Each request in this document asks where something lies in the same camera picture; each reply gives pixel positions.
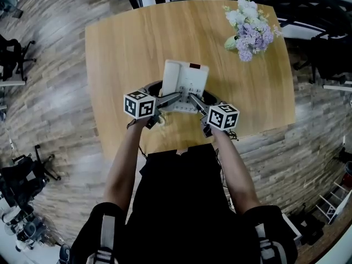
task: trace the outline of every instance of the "desk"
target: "desk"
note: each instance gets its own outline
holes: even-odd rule
[[[166,59],[209,66],[206,90],[240,110],[236,132],[256,134],[295,122],[293,80],[283,37],[249,63],[224,49],[234,31],[223,5],[236,1],[193,0],[152,5],[86,28],[86,65],[94,116],[105,157],[112,159],[132,120],[123,95],[163,78]],[[272,7],[269,23],[279,25]],[[212,142],[200,114],[167,113],[164,127],[143,130],[146,153]]]

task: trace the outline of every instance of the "person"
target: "person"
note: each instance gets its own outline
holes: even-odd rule
[[[260,204],[243,160],[218,129],[212,134],[236,213],[229,208],[214,148],[207,144],[181,155],[176,150],[149,154],[125,224],[147,120],[127,129],[103,203],[94,207],[72,245],[71,263],[295,262],[296,246],[280,209]]]

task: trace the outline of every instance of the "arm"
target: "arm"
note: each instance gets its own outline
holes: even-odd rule
[[[231,139],[223,131],[212,128],[222,159],[222,168],[231,199],[239,214],[260,206],[254,183]]]
[[[104,202],[118,205],[125,213],[128,211],[134,186],[139,141],[148,119],[137,120],[127,129],[105,185]]]

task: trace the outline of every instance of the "wall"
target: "wall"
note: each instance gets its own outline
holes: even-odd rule
[[[36,245],[33,250],[18,252],[15,249],[15,235],[8,235],[4,224],[0,222],[0,255],[9,264],[56,264],[59,259],[59,246],[41,247]]]
[[[352,256],[352,226],[316,264],[346,264]]]

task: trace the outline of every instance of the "table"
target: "table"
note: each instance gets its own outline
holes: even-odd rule
[[[86,28],[86,65],[93,112],[104,155],[112,159],[132,120],[123,95],[163,78],[166,59],[209,66],[206,90],[240,110],[241,136],[295,122],[293,80],[283,37],[265,54],[241,62],[224,49],[234,31],[222,6],[236,1],[192,0],[152,5],[101,20]],[[269,23],[279,25],[272,7]],[[200,114],[167,113],[164,127],[143,130],[146,153],[212,142],[200,128]]]

